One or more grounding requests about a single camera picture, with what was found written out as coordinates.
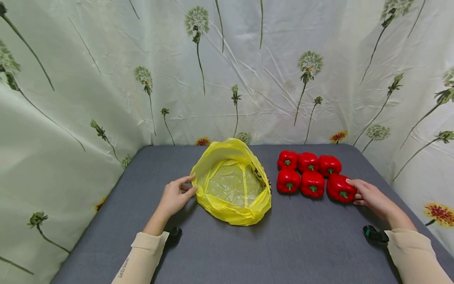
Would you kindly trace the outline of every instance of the red bell pepper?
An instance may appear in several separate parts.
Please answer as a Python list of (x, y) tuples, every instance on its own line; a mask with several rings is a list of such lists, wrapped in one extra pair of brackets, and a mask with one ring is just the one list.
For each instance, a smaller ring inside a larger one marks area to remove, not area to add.
[(277, 190), (282, 193), (295, 193), (300, 183), (300, 175), (294, 169), (284, 167), (277, 175)]
[(355, 200), (356, 188), (349, 185), (345, 180), (346, 176), (341, 174), (331, 174), (326, 184), (328, 195), (339, 202), (350, 203)]
[(298, 169), (300, 172), (303, 173), (308, 170), (318, 171), (319, 168), (320, 165), (316, 154), (309, 152), (298, 154)]
[(320, 163), (320, 173), (326, 178), (333, 173), (338, 174), (342, 171), (342, 164), (335, 156), (320, 155), (318, 160)]
[(325, 179), (316, 171), (305, 171), (301, 176), (301, 193), (312, 198), (320, 198), (325, 193)]
[(283, 150), (279, 154), (279, 159), (277, 160), (277, 166), (279, 169), (283, 169), (285, 167), (289, 167), (291, 169), (296, 170), (298, 163), (298, 154), (293, 151)]

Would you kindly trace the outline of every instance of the gray table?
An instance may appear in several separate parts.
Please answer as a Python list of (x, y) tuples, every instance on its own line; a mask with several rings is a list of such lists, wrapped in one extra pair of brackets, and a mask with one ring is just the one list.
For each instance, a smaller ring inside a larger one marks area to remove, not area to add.
[[(343, 174), (380, 188), (432, 240), (445, 271), (454, 279), (454, 258), (424, 227), (366, 158), (349, 145), (260, 145), (251, 150), (272, 184), (272, 208), (250, 227), (230, 226), (206, 212), (195, 199), (175, 215), (179, 244), (161, 259), (154, 283), (286, 284), (399, 283), (384, 247), (368, 243), (362, 227), (384, 225), (366, 208), (313, 201), (300, 194), (279, 195), (276, 161), (283, 149), (336, 156)], [(53, 284), (109, 284), (130, 244), (158, 205), (164, 186), (187, 175), (206, 147), (145, 147), (134, 157), (102, 209), (56, 275)]]

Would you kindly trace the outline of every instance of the person's left hand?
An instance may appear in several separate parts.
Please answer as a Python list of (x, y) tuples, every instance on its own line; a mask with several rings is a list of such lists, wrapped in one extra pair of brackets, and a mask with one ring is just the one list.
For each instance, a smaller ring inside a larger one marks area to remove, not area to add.
[(189, 199), (197, 192), (197, 186), (189, 187), (185, 185), (186, 183), (191, 183), (195, 177), (195, 174), (185, 176), (171, 181), (168, 185), (166, 185), (156, 211), (163, 214), (167, 218), (170, 218), (172, 215), (180, 211)]

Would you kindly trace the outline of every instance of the yellow plastic bag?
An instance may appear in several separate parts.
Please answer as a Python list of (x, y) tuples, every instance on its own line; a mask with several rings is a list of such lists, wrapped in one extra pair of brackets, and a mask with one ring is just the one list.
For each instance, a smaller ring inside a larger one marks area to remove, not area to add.
[(192, 168), (197, 201), (230, 225), (257, 224), (271, 208), (271, 183), (242, 141), (213, 142)]

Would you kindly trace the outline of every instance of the curtain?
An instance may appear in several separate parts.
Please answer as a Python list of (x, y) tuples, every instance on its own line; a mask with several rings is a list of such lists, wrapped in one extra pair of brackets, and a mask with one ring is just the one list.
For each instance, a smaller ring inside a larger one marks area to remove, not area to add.
[(229, 137), (354, 145), (454, 253), (453, 12), (3, 0), (0, 282), (49, 283), (138, 149)]

